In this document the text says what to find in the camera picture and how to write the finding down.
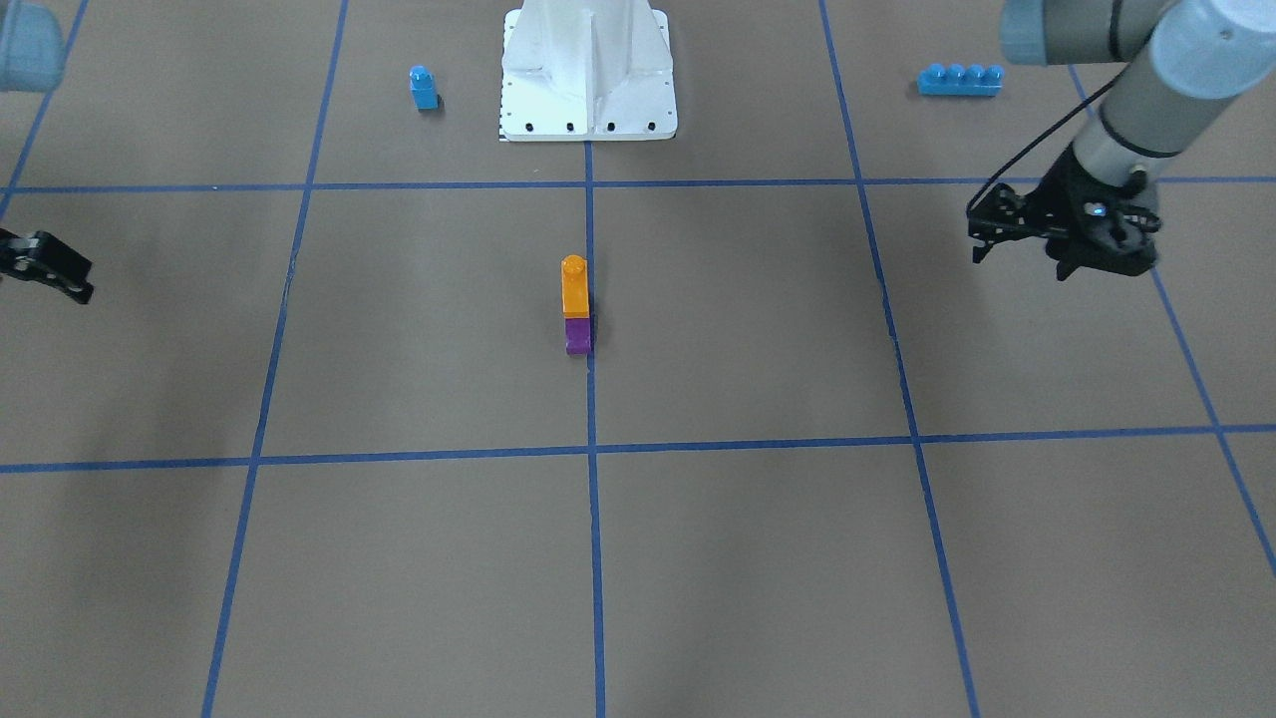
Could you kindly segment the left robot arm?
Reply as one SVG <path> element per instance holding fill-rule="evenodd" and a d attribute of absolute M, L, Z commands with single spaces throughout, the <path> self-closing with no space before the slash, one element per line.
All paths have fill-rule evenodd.
<path fill-rule="evenodd" d="M 1159 181 L 1273 70 L 1271 1 L 1008 1 L 1000 46 L 1017 65 L 1122 64 L 1099 108 L 1025 198 L 1025 235 L 1058 281 L 1088 268 L 1139 275 L 1159 253 Z"/>

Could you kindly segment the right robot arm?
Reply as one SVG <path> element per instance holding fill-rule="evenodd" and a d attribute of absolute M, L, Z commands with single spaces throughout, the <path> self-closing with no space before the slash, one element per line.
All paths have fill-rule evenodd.
<path fill-rule="evenodd" d="M 4 1 L 1 91 L 4 94 L 51 94 L 61 85 L 68 42 L 55 14 L 37 1 Z M 3 275 L 36 282 L 87 305 L 94 292 L 93 263 L 47 231 L 1 230 Z"/>

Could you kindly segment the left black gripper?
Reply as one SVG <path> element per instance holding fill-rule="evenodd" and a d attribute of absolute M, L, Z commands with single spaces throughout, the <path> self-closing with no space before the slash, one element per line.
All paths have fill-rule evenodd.
<path fill-rule="evenodd" d="M 1154 233 L 1162 219 L 1154 207 L 1151 173 L 1145 165 L 1104 182 L 1067 147 L 1041 180 L 1041 227 L 1048 258 L 1057 260 L 1057 281 L 1082 268 L 1137 277 L 1157 264 Z"/>

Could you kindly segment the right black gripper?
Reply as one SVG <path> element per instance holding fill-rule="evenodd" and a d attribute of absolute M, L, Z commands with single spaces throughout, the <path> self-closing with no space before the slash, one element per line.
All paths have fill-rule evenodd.
<path fill-rule="evenodd" d="M 1 273 L 14 281 L 42 283 L 88 305 L 94 292 L 93 263 L 46 231 L 19 235 L 1 228 Z"/>

